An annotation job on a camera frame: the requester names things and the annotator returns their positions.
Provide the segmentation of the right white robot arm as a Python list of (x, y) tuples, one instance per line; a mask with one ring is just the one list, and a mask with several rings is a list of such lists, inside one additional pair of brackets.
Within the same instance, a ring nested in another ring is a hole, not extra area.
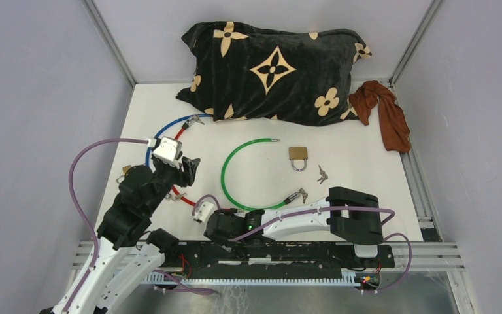
[(360, 267), (370, 266), (384, 241), (378, 197), (340, 186), (316, 202), (282, 210), (217, 209), (207, 218), (204, 236), (225, 247), (263, 245), (309, 232), (329, 232), (353, 244), (351, 257)]

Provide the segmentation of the green cable lock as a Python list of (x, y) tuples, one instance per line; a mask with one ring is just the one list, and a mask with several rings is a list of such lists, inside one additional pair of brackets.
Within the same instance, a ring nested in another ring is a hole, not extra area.
[(275, 158), (280, 139), (253, 139), (234, 148), (220, 171), (220, 186), (226, 199), (243, 211), (277, 210), (301, 204), (308, 193), (294, 181), (284, 164)]

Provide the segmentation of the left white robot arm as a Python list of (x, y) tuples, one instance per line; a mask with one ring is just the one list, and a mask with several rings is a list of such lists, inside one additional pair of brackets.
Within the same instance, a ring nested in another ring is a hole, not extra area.
[(118, 269), (172, 187), (194, 183), (199, 163), (199, 158), (182, 157), (175, 167), (155, 159), (154, 171), (144, 165), (127, 170), (97, 229), (99, 248), (91, 253), (61, 301), (43, 313), (112, 313), (152, 270), (175, 264), (180, 256), (179, 240), (158, 228), (150, 233), (136, 259)]

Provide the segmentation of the padlock keys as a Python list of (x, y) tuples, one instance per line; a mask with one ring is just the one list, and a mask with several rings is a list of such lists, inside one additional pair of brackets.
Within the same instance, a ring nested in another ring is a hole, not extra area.
[(317, 182), (319, 184), (322, 184), (324, 183), (326, 180), (328, 180), (329, 176), (327, 175), (327, 173), (324, 171), (324, 169), (321, 167), (321, 165), (318, 166), (318, 169), (319, 169), (319, 175), (320, 175), (320, 178), (317, 180)]

